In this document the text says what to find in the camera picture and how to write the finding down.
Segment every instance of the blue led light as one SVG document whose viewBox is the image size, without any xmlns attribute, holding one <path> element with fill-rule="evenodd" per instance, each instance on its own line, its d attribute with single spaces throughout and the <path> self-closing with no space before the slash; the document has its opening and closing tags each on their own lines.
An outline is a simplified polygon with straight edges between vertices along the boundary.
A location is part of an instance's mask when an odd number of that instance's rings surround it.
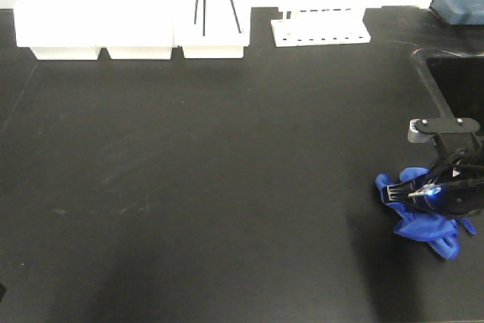
<svg viewBox="0 0 484 323">
<path fill-rule="evenodd" d="M 440 187 L 432 187 L 432 188 L 425 191 L 425 195 L 433 196 L 435 194 L 438 194 L 441 190 L 442 189 Z"/>
</svg>

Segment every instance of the white box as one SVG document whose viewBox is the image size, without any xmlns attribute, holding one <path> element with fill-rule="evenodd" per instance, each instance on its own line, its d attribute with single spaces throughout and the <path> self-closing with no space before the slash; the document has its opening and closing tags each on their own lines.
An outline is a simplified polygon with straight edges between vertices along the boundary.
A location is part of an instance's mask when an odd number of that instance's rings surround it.
<svg viewBox="0 0 484 323">
<path fill-rule="evenodd" d="M 230 0 L 206 0 L 206 32 L 203 36 L 203 0 L 198 0 L 197 24 L 195 0 L 178 0 L 175 44 L 185 58 L 242 58 L 250 43 L 251 7 L 245 0 L 234 0 L 240 24 L 238 32 Z"/>
<path fill-rule="evenodd" d="M 14 6 L 17 46 L 39 60 L 96 60 L 96 14 L 91 0 L 19 0 Z"/>
<path fill-rule="evenodd" d="M 171 58 L 172 0 L 103 0 L 101 4 L 96 42 L 107 48 L 111 58 Z"/>
</svg>

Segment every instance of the robotic arm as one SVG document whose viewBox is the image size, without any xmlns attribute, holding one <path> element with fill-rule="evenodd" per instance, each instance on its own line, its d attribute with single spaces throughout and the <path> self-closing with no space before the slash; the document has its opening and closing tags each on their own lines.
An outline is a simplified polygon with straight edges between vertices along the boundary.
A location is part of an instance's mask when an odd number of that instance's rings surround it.
<svg viewBox="0 0 484 323">
<path fill-rule="evenodd" d="M 449 218 L 478 214 L 484 209 L 484 148 L 478 130 L 478 122 L 469 118 L 412 120 L 408 140 L 432 142 L 439 157 L 426 174 L 382 189 L 383 202 Z"/>
</svg>

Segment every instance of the black sink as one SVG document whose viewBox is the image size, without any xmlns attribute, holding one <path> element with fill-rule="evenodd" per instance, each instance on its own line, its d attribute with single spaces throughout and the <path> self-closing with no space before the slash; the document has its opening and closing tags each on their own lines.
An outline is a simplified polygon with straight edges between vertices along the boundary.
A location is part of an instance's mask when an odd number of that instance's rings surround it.
<svg viewBox="0 0 484 323">
<path fill-rule="evenodd" d="M 442 117 L 471 117 L 484 135 L 484 57 L 421 49 L 414 62 Z"/>
</svg>

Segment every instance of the blue glove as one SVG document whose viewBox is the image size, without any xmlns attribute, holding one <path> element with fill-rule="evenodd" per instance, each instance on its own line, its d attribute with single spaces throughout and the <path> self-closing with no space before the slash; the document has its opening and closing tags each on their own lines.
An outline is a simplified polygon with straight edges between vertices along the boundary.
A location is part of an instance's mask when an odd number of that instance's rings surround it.
<svg viewBox="0 0 484 323">
<path fill-rule="evenodd" d="M 427 172 L 428 169 L 425 168 L 407 168 L 400 173 L 399 178 L 400 181 L 407 182 Z M 379 174 L 375 184 L 383 200 L 382 189 L 395 183 L 386 174 Z M 394 233 L 404 238 L 427 242 L 444 259 L 455 259 L 459 254 L 458 221 L 470 234 L 476 234 L 476 230 L 466 218 L 447 219 L 437 213 L 411 212 L 402 202 L 390 202 L 387 206 L 402 217 L 402 221 L 393 230 Z"/>
</svg>

